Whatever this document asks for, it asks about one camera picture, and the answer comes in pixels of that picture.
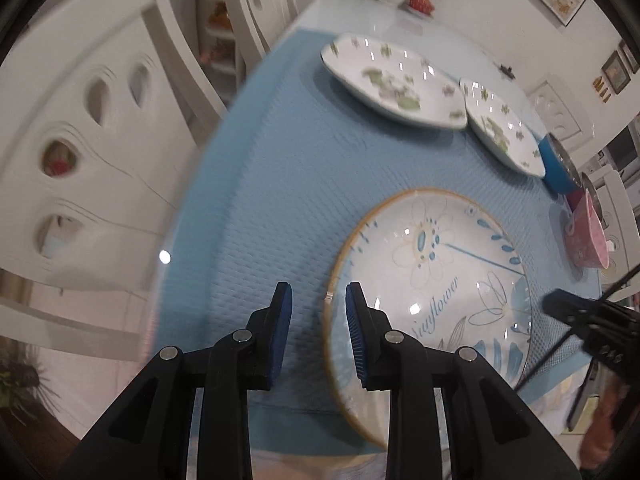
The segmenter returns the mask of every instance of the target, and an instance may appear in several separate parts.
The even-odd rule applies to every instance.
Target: dining table
[[[344,241],[370,210],[407,189],[468,197],[503,227],[526,269],[532,330],[526,369],[564,334],[542,297],[601,293],[599,271],[571,263],[566,200],[502,165],[469,127],[409,126],[373,111],[322,65],[320,51],[353,33],[401,44],[457,82],[481,81],[541,139],[544,124],[491,56],[460,32],[374,0],[315,0],[250,75],[207,145],[184,197],[148,324],[145,359],[166,345],[193,351],[245,326],[289,282],[293,311],[280,377],[250,392],[256,478],[383,478],[383,449],[360,436],[332,395],[322,309]],[[549,431],[566,414],[590,358],[571,338],[520,391]],[[316,476],[309,471],[328,471]]]

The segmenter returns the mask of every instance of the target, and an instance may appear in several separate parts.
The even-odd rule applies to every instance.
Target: person's hand
[[[596,469],[604,464],[616,440],[612,418],[625,395],[625,383],[613,376],[600,397],[598,407],[593,413],[593,421],[584,435],[580,446],[580,466],[583,469]]]

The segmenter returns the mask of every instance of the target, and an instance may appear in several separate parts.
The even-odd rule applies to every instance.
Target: round plate
[[[454,130],[466,127],[462,90],[403,46],[343,34],[322,49],[321,58],[358,99],[393,120]]]
[[[461,79],[460,88],[473,131],[496,158],[512,170],[544,178],[536,137],[511,107],[471,79]]]
[[[391,197],[358,225],[332,273],[324,328],[334,390],[354,427],[386,447],[389,394],[364,390],[353,363],[344,306],[351,282],[393,328],[431,348],[472,346],[518,382],[529,352],[527,279],[502,228],[465,197],[428,188]],[[444,413],[440,420],[445,442]]]

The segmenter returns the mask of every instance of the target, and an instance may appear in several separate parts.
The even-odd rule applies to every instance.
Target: white plate with green flowers
[[[471,79],[461,79],[471,127],[505,166],[544,178],[538,142],[511,107],[494,92]]]
[[[462,90],[405,47],[355,34],[326,45],[322,62],[358,99],[403,123],[461,130]]]

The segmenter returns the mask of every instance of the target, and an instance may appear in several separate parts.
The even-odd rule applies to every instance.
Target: pink bowl
[[[609,267],[609,251],[602,224],[593,207],[591,194],[586,190],[581,193],[582,198],[564,228],[564,244],[578,267],[606,269]]]

